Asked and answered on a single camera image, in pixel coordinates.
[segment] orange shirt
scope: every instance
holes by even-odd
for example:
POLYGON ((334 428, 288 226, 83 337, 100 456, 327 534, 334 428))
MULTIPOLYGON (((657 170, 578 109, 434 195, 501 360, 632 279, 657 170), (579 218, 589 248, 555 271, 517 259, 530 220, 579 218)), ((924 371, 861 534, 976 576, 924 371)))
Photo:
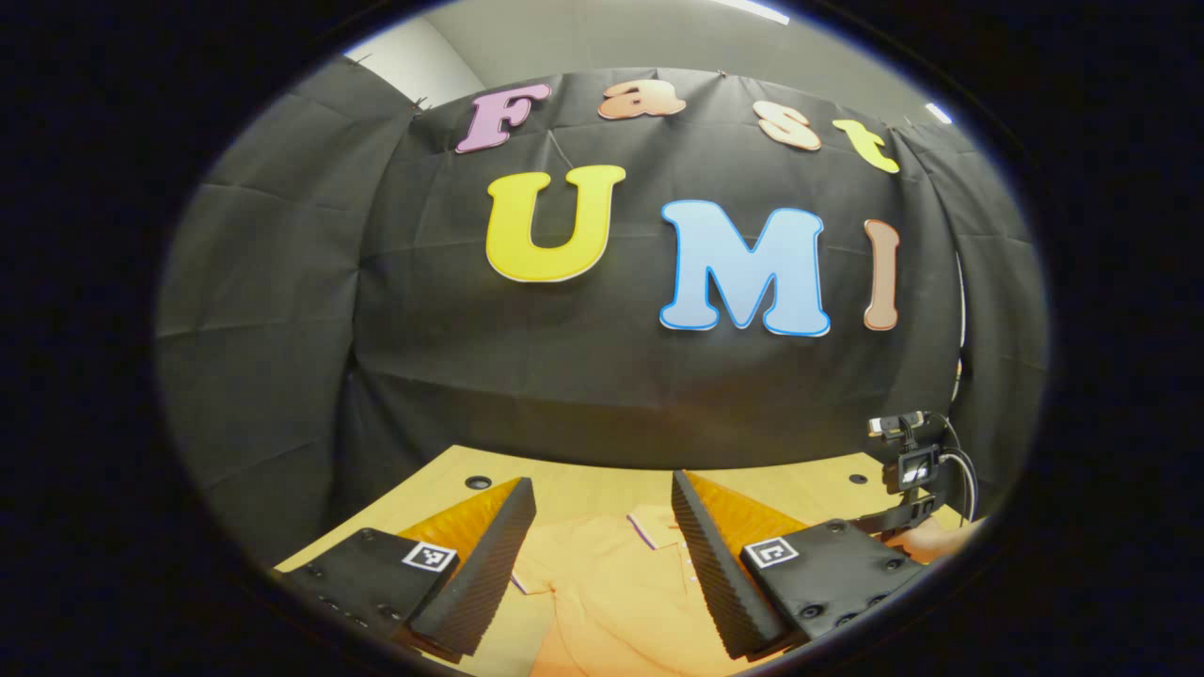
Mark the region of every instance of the orange shirt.
POLYGON ((512 579, 555 597, 531 677, 721 677, 773 658, 727 658, 668 506, 531 529, 512 579))

